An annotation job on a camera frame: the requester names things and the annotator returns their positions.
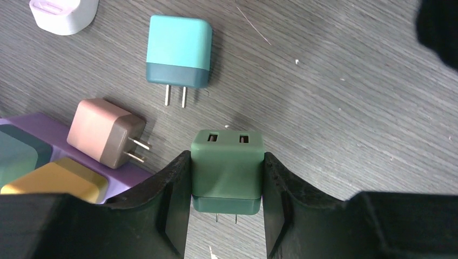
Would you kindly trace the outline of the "brown plug adapter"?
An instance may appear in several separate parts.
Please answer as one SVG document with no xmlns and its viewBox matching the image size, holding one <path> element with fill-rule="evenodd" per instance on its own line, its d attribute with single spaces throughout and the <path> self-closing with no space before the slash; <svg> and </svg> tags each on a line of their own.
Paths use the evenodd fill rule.
<svg viewBox="0 0 458 259">
<path fill-rule="evenodd" d="M 143 163 L 145 158 L 135 150 L 151 148 L 140 139 L 145 125 L 141 117 L 104 99 L 84 99 L 77 106 L 67 143 L 112 169 L 130 159 Z"/>
</svg>

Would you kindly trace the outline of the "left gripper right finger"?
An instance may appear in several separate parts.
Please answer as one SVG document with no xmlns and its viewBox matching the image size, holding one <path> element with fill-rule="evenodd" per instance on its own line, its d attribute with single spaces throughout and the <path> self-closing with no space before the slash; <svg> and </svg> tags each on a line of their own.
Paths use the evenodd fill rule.
<svg viewBox="0 0 458 259">
<path fill-rule="evenodd" d="M 457 258 L 457 196 L 360 192 L 342 201 L 265 154 L 268 258 Z"/>
</svg>

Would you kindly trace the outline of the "green adapter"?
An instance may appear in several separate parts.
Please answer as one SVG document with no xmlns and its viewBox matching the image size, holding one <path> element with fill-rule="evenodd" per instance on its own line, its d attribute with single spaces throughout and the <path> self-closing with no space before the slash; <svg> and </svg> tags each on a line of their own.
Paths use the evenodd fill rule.
<svg viewBox="0 0 458 259">
<path fill-rule="evenodd" d="M 190 151 L 196 211 L 235 216 L 259 212 L 265 155 L 261 133 L 204 129 Z"/>
</svg>

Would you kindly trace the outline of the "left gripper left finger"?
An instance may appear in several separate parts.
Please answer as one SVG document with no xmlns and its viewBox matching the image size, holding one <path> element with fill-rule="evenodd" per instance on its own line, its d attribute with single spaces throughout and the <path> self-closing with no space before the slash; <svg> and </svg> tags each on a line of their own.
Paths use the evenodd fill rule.
<svg viewBox="0 0 458 259">
<path fill-rule="evenodd" d="M 70 194 L 1 196 L 1 258 L 183 258 L 191 153 L 102 205 Z"/>
</svg>

